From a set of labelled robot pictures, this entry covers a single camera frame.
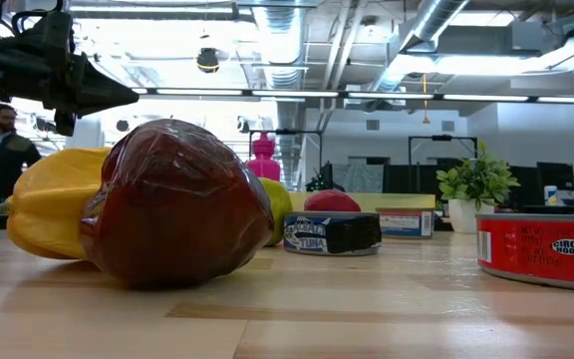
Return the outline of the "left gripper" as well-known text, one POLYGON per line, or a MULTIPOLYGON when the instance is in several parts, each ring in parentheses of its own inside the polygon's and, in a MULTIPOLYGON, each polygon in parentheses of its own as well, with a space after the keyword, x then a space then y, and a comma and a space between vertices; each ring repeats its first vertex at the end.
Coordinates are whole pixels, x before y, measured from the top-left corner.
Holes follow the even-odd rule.
POLYGON ((54 121, 59 135, 72 136, 78 116, 139 100, 139 94, 134 90, 98 70, 86 53, 46 52, 45 62, 49 75, 42 85, 42 104, 46 110, 55 111, 54 121), (86 89, 76 95, 82 82, 86 89))

